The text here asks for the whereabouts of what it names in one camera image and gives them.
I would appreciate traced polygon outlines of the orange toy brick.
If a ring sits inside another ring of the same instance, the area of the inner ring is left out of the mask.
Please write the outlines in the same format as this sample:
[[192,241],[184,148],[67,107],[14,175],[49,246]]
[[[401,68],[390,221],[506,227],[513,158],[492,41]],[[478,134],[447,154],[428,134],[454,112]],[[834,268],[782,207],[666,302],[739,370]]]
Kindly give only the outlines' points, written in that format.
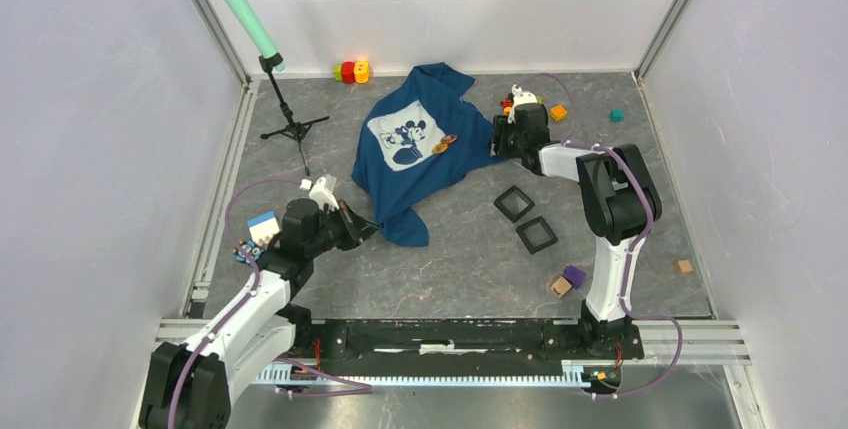
[[549,117],[554,122],[562,122],[568,115],[568,110],[563,105],[556,105],[549,109]]

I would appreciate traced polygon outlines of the teal small cube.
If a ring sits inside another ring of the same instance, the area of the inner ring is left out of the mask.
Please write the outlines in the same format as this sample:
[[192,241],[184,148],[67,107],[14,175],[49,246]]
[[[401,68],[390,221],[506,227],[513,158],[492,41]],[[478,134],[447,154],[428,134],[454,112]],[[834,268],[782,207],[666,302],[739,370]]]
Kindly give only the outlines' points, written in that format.
[[623,109],[615,108],[612,109],[609,113],[609,120],[613,123],[622,122],[625,117],[625,113]]

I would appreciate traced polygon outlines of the blue Mickey Mouse t-shirt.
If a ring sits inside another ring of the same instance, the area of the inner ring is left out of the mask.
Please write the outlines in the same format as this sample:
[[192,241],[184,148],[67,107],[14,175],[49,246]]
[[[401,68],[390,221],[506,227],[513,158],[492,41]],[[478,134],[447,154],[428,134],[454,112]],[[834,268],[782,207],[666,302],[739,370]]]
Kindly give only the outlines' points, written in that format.
[[[446,63],[418,65],[366,115],[351,178],[370,197],[389,242],[428,246],[428,228],[415,205],[499,163],[490,151],[492,123],[465,98],[474,82]],[[445,153],[432,154],[450,134],[458,139]]]

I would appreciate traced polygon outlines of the tan wooden cube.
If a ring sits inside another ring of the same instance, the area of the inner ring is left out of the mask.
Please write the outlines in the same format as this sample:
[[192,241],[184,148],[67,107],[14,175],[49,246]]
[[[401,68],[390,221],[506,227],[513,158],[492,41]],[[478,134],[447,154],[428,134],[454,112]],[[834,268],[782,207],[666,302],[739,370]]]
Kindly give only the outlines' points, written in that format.
[[559,276],[551,283],[549,290],[557,298],[562,298],[572,288],[572,284],[565,277]]

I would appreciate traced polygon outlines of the brown wooden cube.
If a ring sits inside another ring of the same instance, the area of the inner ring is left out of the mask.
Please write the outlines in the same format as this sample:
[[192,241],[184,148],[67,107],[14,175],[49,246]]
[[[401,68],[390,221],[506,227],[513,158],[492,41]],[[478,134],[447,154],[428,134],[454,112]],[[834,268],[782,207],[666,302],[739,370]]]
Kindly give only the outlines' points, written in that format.
[[690,274],[694,272],[694,266],[690,260],[678,260],[675,262],[674,268],[679,274]]

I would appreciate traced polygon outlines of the colourful toy block train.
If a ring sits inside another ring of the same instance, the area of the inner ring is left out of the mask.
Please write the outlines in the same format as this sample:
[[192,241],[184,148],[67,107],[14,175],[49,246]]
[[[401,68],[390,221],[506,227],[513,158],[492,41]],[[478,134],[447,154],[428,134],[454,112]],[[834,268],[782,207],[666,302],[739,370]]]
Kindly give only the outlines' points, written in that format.
[[501,108],[502,108],[502,113],[503,113],[504,115],[509,115],[509,114],[511,113],[511,111],[512,111],[512,107],[513,107],[513,99],[512,99],[511,97],[504,97],[504,98],[500,101],[500,106],[501,106]]

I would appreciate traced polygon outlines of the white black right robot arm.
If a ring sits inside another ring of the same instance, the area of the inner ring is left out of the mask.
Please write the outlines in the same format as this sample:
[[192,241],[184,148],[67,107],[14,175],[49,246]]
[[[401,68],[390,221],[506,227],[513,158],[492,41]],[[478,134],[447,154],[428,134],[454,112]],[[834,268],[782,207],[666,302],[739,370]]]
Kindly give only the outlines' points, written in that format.
[[520,160],[539,176],[578,184],[587,225],[596,237],[594,270],[581,306],[577,341],[591,357],[602,357],[632,326],[632,274],[639,252],[662,206],[640,149],[609,147],[550,135],[540,103],[521,104],[493,118],[491,151]]

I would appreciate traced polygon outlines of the purple cube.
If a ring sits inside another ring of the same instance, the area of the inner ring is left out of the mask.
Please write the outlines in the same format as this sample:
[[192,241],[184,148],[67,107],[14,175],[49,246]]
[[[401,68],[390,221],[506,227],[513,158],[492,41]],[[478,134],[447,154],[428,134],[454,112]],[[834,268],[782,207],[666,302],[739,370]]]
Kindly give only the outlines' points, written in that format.
[[562,272],[562,277],[575,289],[579,289],[584,284],[587,274],[580,268],[569,265]]

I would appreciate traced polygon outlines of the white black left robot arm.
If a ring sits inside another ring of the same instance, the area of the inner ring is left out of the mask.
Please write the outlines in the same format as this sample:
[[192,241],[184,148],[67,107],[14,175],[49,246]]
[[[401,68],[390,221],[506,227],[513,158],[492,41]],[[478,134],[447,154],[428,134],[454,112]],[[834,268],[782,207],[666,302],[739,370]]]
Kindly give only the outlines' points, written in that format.
[[293,304],[314,272],[315,259],[357,248],[378,224],[344,201],[291,201],[279,230],[256,252],[239,248],[252,274],[211,321],[152,353],[141,398],[142,428],[224,428],[234,403],[277,357],[306,354],[314,343],[311,313]]

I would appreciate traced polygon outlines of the black tripod microphone stand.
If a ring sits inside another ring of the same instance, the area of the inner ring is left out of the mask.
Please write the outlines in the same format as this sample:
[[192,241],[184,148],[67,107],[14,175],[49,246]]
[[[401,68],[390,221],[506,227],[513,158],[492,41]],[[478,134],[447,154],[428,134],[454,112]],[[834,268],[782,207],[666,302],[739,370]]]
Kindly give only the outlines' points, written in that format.
[[285,100],[285,98],[282,94],[282,91],[279,87],[279,84],[276,80],[276,77],[274,75],[275,69],[281,63],[284,62],[283,57],[279,53],[275,53],[275,54],[271,55],[270,57],[265,57],[263,55],[259,55],[258,61],[259,61],[259,64],[261,66],[262,71],[268,77],[268,79],[269,79],[269,81],[272,85],[274,93],[275,93],[275,95],[278,99],[279,109],[280,109],[280,111],[281,111],[281,113],[282,113],[282,115],[283,115],[283,117],[285,118],[285,121],[286,121],[286,125],[283,128],[277,129],[277,130],[271,131],[271,132],[262,133],[260,135],[260,139],[261,140],[268,140],[268,139],[270,139],[274,136],[284,136],[284,137],[286,137],[290,140],[295,141],[296,144],[297,144],[298,152],[301,156],[304,173],[305,173],[306,176],[310,176],[311,170],[309,168],[307,158],[306,158],[306,154],[305,154],[304,149],[303,149],[304,140],[306,139],[307,135],[309,134],[310,130],[313,128],[314,125],[327,122],[330,119],[330,117],[329,116],[323,116],[323,117],[308,120],[308,121],[298,121],[298,120],[296,120],[294,118],[294,112],[291,109],[288,102]]

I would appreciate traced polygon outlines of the blue white block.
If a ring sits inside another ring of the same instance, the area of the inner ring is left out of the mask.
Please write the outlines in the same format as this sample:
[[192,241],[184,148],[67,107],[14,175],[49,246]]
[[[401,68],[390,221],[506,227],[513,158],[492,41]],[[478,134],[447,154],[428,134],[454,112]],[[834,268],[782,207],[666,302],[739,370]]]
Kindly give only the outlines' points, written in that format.
[[251,240],[259,247],[267,248],[274,236],[280,231],[280,224],[274,212],[253,217],[247,221]]

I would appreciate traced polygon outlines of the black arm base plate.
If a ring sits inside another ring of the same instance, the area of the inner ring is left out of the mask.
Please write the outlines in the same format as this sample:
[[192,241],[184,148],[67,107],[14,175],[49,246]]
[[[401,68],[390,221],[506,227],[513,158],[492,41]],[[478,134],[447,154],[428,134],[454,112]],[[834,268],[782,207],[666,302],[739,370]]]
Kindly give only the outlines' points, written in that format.
[[283,356],[336,376],[553,376],[562,362],[613,365],[645,356],[632,323],[595,330],[549,318],[325,319]]

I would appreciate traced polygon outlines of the red green orange toy blocks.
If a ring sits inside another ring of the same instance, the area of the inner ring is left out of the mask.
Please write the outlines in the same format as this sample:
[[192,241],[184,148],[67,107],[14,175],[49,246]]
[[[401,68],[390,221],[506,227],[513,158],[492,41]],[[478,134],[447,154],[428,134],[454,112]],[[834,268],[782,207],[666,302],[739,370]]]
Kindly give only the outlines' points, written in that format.
[[345,61],[334,66],[335,81],[344,84],[365,84],[371,78],[371,67],[367,60]]

